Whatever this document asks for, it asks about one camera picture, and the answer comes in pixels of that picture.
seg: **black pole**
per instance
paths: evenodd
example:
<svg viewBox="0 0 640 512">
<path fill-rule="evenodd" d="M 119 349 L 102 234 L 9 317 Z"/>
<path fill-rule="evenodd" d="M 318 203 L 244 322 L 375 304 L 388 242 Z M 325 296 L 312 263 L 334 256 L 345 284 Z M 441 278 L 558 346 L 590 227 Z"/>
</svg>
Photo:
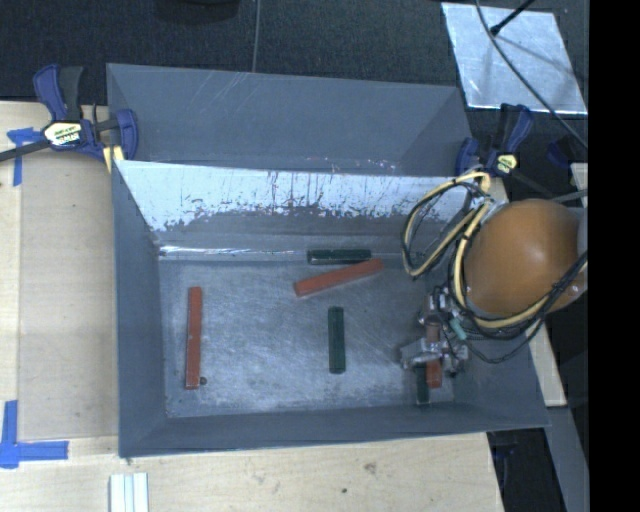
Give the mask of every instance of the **black pole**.
<svg viewBox="0 0 640 512">
<path fill-rule="evenodd" d="M 497 25 L 494 25 L 493 27 L 491 27 L 491 33 L 493 34 L 493 37 L 497 36 L 498 32 L 500 32 L 505 27 L 505 25 L 507 23 L 509 23 L 516 16 L 518 16 L 522 11 L 524 11 L 527 7 L 529 7 L 535 1 L 536 0 L 527 0 L 520 7 L 518 7 L 515 11 L 513 11 L 511 14 L 509 14 L 509 16 L 507 16 L 505 19 L 503 19 L 500 23 L 498 23 Z"/>
</svg>

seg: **small red object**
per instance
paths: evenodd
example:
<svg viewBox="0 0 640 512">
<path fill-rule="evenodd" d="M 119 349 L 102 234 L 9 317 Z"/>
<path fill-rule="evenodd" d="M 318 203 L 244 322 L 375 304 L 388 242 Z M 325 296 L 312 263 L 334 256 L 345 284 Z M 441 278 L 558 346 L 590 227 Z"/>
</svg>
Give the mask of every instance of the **small red object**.
<svg viewBox="0 0 640 512">
<path fill-rule="evenodd" d="M 303 279 L 293 284 L 293 289 L 298 297 L 303 297 L 311 293 L 318 292 L 320 290 L 326 290 L 327 288 L 333 288 L 349 281 L 354 281 L 372 274 L 380 272 L 384 268 L 384 264 L 380 258 L 373 258 L 371 260 L 363 261 L 362 263 L 356 263 L 355 265 L 349 265 L 338 270 L 332 270 L 320 274 L 319 276 Z"/>
<path fill-rule="evenodd" d="M 442 387 L 442 364 L 439 359 L 427 362 L 424 372 L 429 389 Z"/>
<path fill-rule="evenodd" d="M 187 320 L 187 371 L 185 389 L 200 386 L 200 336 L 202 333 L 202 288 L 189 288 Z"/>
</svg>

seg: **dark green block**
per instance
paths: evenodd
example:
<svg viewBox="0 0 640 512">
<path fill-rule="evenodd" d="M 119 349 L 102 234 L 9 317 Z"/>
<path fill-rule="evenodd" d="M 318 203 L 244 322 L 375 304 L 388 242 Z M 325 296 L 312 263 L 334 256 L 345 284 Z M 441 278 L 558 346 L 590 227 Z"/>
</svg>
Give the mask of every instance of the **dark green block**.
<svg viewBox="0 0 640 512">
<path fill-rule="evenodd" d="M 344 348 L 344 310 L 338 306 L 329 308 L 329 371 L 344 373 L 347 369 Z"/>
</svg>

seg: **red stick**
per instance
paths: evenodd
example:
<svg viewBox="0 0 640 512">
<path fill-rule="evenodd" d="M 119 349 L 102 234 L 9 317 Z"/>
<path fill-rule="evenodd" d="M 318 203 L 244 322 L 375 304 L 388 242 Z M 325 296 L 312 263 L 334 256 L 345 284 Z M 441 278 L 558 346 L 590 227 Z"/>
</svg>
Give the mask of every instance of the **red stick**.
<svg viewBox="0 0 640 512">
<path fill-rule="evenodd" d="M 338 270 L 332 270 L 320 274 L 319 276 L 310 277 L 294 283 L 293 289 L 298 297 L 309 295 L 320 290 L 332 288 L 340 284 L 348 283 L 372 274 L 380 272 L 384 268 L 384 264 L 380 258 L 349 265 Z"/>
<path fill-rule="evenodd" d="M 202 333 L 202 288 L 189 288 L 187 324 L 187 371 L 185 389 L 200 386 L 200 335 Z"/>
</svg>

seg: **gray bin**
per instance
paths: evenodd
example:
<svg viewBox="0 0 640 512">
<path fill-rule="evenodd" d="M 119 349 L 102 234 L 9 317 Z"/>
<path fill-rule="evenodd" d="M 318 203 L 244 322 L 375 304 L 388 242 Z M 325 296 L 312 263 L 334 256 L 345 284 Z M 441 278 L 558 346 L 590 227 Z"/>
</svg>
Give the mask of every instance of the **gray bin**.
<svg viewBox="0 0 640 512">
<path fill-rule="evenodd" d="M 452 399 L 416 405 L 399 347 L 427 289 L 400 229 L 453 173 L 469 130 L 457 89 L 110 65 L 136 160 L 113 171 L 120 455 L 361 442 L 548 424 L 528 349 L 472 358 Z M 461 196 L 425 221 L 435 236 Z M 305 298 L 329 267 L 313 248 L 368 248 L 383 272 Z M 201 375 L 185 390 L 187 290 L 203 289 Z M 328 367 L 327 310 L 344 308 L 346 363 Z M 487 354 L 518 340 L 479 342 Z"/>
</svg>

